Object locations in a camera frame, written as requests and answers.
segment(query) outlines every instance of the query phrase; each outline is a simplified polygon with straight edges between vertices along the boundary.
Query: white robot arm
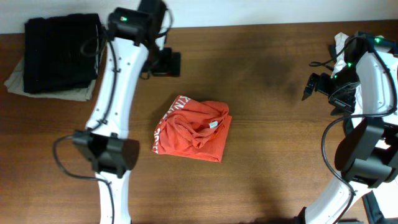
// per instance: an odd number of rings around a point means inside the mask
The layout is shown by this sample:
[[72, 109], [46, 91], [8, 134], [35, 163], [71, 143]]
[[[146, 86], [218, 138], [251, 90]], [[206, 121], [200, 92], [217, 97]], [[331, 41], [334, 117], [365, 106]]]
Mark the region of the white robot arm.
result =
[[297, 223], [336, 223], [355, 201], [398, 175], [397, 46], [369, 34], [355, 37], [360, 38], [348, 39], [344, 49], [347, 66], [332, 77], [313, 74], [303, 97], [320, 91], [336, 106], [332, 114], [350, 114], [347, 119], [360, 116], [346, 123], [351, 127], [346, 128], [335, 156], [338, 175], [349, 182], [355, 195], [333, 177], [320, 198], [302, 210]]
[[[142, 72], [155, 76], [180, 75], [180, 54], [163, 48], [169, 28], [160, 33], [168, 9], [161, 0], [142, 1], [138, 10], [116, 8], [108, 18], [108, 56], [99, 96], [86, 131], [57, 140], [53, 155], [59, 168], [71, 177], [99, 183], [101, 224], [130, 224], [129, 176], [135, 166], [138, 141], [128, 139], [129, 114]], [[57, 144], [72, 139], [91, 162], [94, 177], [69, 173], [57, 156]]]

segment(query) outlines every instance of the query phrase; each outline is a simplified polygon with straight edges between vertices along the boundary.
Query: clothing tag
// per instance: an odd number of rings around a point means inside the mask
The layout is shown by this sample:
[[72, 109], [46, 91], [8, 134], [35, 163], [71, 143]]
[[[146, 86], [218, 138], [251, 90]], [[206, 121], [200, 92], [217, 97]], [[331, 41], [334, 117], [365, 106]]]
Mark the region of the clothing tag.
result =
[[217, 121], [213, 121], [209, 124], [210, 128], [217, 128], [218, 122]]

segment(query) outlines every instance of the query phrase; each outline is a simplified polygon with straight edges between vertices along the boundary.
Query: wooden table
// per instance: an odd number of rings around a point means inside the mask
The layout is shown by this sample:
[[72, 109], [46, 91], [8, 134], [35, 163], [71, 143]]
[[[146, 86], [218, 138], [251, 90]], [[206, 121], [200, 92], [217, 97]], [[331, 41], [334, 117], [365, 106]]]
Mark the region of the wooden table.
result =
[[[130, 135], [141, 155], [129, 188], [136, 223], [249, 223], [292, 218], [318, 198], [332, 175], [320, 154], [333, 109], [319, 93], [301, 101], [312, 60], [330, 58], [339, 32], [398, 39], [398, 21], [280, 24], [174, 29], [168, 45], [182, 53], [180, 78], [139, 80]], [[24, 36], [0, 35], [5, 81], [24, 53]], [[99, 223], [98, 184], [65, 176], [51, 145], [83, 129], [95, 105], [35, 99], [0, 88], [0, 223]], [[233, 122], [221, 164], [160, 156], [153, 131], [177, 95], [229, 104]], [[341, 126], [328, 135], [333, 161]], [[92, 175], [72, 144], [60, 157], [73, 172]], [[361, 201], [345, 218], [366, 220]]]

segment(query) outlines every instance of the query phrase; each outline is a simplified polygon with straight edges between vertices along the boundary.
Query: black cloth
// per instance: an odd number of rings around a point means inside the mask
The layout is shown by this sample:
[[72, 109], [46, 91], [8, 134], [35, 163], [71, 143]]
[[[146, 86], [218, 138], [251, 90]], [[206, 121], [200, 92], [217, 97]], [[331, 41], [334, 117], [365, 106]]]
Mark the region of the black cloth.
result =
[[[88, 87], [97, 77], [96, 57], [83, 56], [80, 47], [89, 38], [102, 34], [97, 14], [30, 19], [25, 24], [24, 91]], [[95, 52], [101, 41], [91, 41], [86, 52]]]

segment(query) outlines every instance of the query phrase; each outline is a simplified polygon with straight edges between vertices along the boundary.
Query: orange t-shirt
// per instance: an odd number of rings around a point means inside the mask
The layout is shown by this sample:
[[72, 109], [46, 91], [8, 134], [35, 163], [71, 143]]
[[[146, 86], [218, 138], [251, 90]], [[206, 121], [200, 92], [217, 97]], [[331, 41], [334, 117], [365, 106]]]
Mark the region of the orange t-shirt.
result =
[[221, 162], [232, 117], [226, 103], [178, 96], [155, 130], [152, 151]]

